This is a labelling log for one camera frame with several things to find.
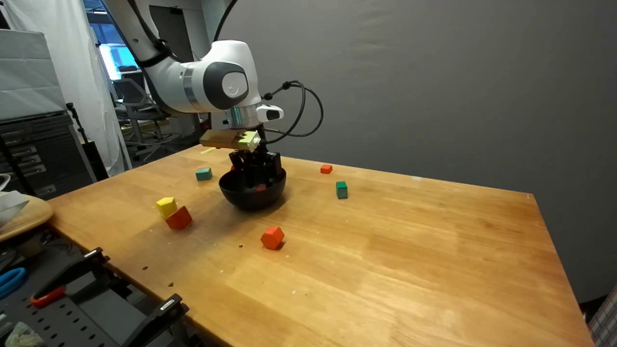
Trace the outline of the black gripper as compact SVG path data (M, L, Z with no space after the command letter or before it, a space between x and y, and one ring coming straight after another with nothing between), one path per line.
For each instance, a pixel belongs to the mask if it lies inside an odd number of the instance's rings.
M229 154L231 176L246 187L273 185L281 176L281 160L277 152L267 150L236 150Z

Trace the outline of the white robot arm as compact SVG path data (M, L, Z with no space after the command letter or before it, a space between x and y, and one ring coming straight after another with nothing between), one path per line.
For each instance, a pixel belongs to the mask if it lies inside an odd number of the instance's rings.
M148 77L154 98L171 114L223 112L225 125L207 129L200 143L231 149L231 172L246 187L277 183L283 168L267 150L263 124L279 120L283 110L261 100L248 44L213 41L200 60L179 62L157 37L148 0L105 0L105 8Z

